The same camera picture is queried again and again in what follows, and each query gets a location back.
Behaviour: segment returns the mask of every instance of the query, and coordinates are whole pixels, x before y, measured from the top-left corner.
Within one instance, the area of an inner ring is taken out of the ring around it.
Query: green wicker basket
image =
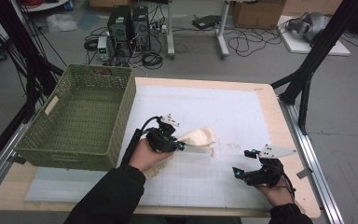
[[[15,149],[35,166],[116,167],[135,93],[130,68],[71,64]]]

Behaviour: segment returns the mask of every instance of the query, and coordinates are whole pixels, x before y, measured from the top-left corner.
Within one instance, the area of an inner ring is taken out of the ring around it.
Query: desk leg
[[[175,54],[175,48],[173,45],[173,33],[172,33],[172,12],[171,12],[172,0],[168,1],[168,32],[167,32],[167,49],[168,56],[173,59]]]
[[[222,12],[222,21],[220,22],[220,29],[216,29],[217,41],[219,42],[220,49],[222,50],[222,58],[229,55],[223,32],[225,31],[226,19],[228,14],[229,2],[225,1]]]

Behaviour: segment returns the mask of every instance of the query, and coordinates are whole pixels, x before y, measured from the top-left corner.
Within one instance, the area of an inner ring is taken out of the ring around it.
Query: hand
[[[282,179],[280,179],[278,184],[272,189],[268,186],[255,186],[255,188],[260,190],[264,196],[266,196],[272,207],[293,203],[292,195]]]
[[[168,159],[172,155],[173,152],[153,151],[147,139],[143,138],[139,141],[138,146],[136,146],[131,156],[130,165],[143,172],[159,164],[161,161]]]

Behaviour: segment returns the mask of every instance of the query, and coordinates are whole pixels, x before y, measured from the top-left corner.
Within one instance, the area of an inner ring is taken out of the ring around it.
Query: black jacket
[[[144,194],[145,176],[129,165],[110,170],[75,206],[64,224],[129,223]],[[289,203],[270,210],[270,224],[309,224],[309,217]]]

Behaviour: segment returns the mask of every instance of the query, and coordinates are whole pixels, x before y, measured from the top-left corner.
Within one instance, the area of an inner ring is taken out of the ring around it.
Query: wooden table
[[[199,81],[137,77],[137,85],[212,88],[219,90],[254,91],[261,105],[271,144],[296,148],[287,123],[283,117],[275,92],[268,84]],[[299,179],[296,174],[304,169],[299,155],[280,158],[285,172],[296,188],[296,201],[303,213],[318,217],[321,212],[307,177]],[[35,203],[24,201],[34,180],[37,167],[30,163],[14,163],[0,185],[0,210],[11,211],[71,211],[74,203]],[[233,216],[268,217],[268,211],[231,208],[186,208],[163,206],[138,206],[136,214],[184,215],[184,216]]]

